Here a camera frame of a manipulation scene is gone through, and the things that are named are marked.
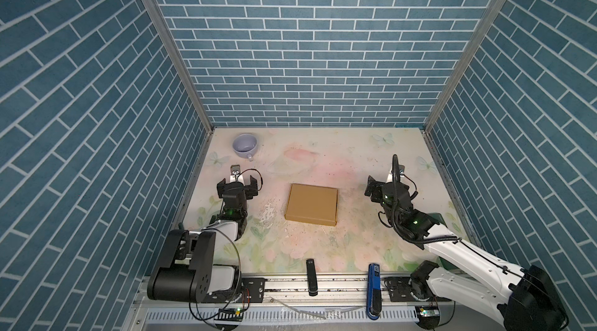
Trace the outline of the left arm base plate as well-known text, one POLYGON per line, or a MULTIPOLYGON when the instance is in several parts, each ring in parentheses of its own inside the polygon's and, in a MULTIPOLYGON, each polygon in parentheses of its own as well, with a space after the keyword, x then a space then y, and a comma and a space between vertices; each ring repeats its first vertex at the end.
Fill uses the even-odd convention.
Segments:
POLYGON ((262 277, 243 278, 239 290, 236 285, 225 291, 215 291, 207 294, 202 304, 241 304, 243 301, 250 304, 261 304, 264 300, 265 279, 262 277))

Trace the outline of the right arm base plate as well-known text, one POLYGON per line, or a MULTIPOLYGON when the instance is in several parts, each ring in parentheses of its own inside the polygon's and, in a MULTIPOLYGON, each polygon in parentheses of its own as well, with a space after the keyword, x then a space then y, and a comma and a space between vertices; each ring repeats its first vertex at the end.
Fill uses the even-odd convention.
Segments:
POLYGON ((382 279, 382 287, 388 291, 392 302, 448 303, 448 298, 438 297, 432 293, 425 281, 412 277, 386 277, 382 279))

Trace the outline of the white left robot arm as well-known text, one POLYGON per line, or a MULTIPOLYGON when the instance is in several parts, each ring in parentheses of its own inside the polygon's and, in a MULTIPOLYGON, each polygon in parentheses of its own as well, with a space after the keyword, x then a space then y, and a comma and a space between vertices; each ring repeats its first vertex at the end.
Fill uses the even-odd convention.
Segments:
POLYGON ((205 301, 234 301, 242 288, 239 264, 214 261, 216 251, 239 240, 248 220, 247 202, 260 191, 258 180, 243 179, 239 165, 230 168, 229 179, 216 185, 221 210, 199 231, 174 229, 161 249, 147 284, 147 296, 156 301, 200 304, 205 301))

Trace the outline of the brown cardboard box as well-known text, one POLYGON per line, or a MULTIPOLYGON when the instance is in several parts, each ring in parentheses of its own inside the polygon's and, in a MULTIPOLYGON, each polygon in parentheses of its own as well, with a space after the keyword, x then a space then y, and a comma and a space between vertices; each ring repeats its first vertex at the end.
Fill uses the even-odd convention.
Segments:
POLYGON ((287 221, 337 225, 338 189, 293 183, 285 211, 287 221))

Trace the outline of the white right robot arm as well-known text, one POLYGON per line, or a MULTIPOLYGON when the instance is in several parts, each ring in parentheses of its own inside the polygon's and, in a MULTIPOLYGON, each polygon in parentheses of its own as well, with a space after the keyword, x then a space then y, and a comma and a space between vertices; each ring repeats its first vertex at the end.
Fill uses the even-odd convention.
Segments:
POLYGON ((382 225, 466 273, 462 277, 426 260, 410 275, 414 298, 450 299, 506 330, 563 330, 568 326, 563 301, 545 270, 507 262, 460 238, 436 218, 414 208, 417 194, 409 191, 402 178, 404 172, 394 157, 386 181, 367 179, 365 195, 382 207, 386 217, 382 225))

